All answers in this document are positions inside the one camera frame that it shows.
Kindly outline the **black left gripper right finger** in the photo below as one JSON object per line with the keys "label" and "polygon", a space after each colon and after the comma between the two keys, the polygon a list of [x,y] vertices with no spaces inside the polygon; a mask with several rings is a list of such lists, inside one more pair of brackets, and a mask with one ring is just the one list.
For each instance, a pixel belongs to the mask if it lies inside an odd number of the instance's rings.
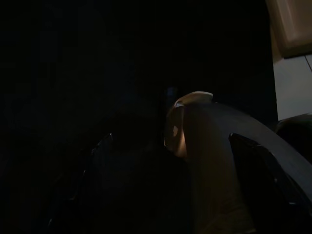
{"label": "black left gripper right finger", "polygon": [[263,145],[229,135],[235,169],[257,234],[310,234],[312,203]]}

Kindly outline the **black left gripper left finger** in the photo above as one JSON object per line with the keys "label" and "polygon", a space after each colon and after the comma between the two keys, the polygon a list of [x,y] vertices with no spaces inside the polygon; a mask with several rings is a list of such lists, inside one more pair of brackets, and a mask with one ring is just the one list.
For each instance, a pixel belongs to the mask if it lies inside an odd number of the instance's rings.
{"label": "black left gripper left finger", "polygon": [[53,186],[48,205],[40,215],[36,233],[38,234],[82,234],[85,231],[81,197],[87,190],[87,177],[98,151],[113,141],[108,133],[95,144],[80,151],[69,169],[61,175]]}

